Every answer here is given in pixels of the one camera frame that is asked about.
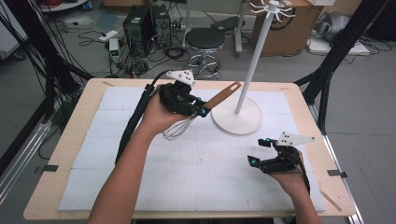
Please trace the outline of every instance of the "stool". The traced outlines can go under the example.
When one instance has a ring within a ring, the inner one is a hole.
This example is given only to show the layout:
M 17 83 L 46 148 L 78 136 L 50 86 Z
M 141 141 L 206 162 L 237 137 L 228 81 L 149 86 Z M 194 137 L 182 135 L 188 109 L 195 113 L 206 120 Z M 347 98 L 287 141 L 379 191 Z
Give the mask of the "stool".
M 185 69 L 191 69 L 195 79 L 216 77 L 219 80 L 221 63 L 208 53 L 222 49 L 225 43 L 223 33 L 213 28 L 196 28 L 187 32 L 185 42 L 188 48 L 200 53 L 187 61 Z

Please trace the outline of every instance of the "round white base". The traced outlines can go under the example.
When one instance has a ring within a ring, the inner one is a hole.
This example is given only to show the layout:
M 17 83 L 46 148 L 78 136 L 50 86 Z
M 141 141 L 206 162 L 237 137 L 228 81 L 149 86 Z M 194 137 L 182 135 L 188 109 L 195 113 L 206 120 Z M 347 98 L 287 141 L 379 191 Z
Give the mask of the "round white base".
M 234 134 L 249 134 L 256 132 L 262 126 L 262 110 L 248 97 L 242 105 L 239 114 L 235 114 L 238 96 L 230 96 L 212 109 L 212 118 L 224 131 Z

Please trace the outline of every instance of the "person's hand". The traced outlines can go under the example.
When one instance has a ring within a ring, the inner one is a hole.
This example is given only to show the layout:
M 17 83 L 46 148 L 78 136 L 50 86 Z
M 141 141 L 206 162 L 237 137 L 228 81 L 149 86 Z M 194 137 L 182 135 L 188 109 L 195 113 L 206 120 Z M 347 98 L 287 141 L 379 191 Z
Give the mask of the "person's hand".
M 304 162 L 303 153 L 301 153 L 300 150 L 298 150 L 298 152 L 301 161 Z M 300 190 L 306 190 L 300 167 L 284 173 L 271 174 L 270 176 L 275 179 L 282 189 L 290 196 L 299 193 Z
M 158 134 L 166 131 L 174 123 L 187 118 L 187 116 L 169 112 L 160 102 L 160 95 L 156 92 L 146 107 L 140 127 L 144 127 L 152 134 Z

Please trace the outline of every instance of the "person's arm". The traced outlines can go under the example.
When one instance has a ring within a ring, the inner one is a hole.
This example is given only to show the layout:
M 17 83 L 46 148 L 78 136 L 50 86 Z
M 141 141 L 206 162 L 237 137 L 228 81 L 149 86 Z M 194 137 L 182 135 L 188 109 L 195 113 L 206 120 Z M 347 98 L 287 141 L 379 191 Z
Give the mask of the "person's arm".
M 293 202 L 297 224 L 317 224 L 320 223 L 317 210 L 312 204 L 305 182 L 299 170 L 296 169 L 290 174 L 270 175 L 275 179 L 283 190 L 289 194 Z
M 114 170 L 102 186 L 88 223 L 131 223 L 149 145 L 184 116 L 171 114 L 155 94 Z

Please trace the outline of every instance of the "power strip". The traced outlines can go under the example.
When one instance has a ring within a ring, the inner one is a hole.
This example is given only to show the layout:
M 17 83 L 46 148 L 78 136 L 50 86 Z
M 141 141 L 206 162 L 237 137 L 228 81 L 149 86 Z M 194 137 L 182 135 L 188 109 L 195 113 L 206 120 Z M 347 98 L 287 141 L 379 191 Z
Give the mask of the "power strip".
M 106 34 L 106 36 L 101 36 L 101 37 L 99 37 L 99 39 L 102 41 L 107 41 L 110 37 L 112 37 L 113 35 L 116 35 L 117 33 L 118 33 L 117 31 L 110 31 Z

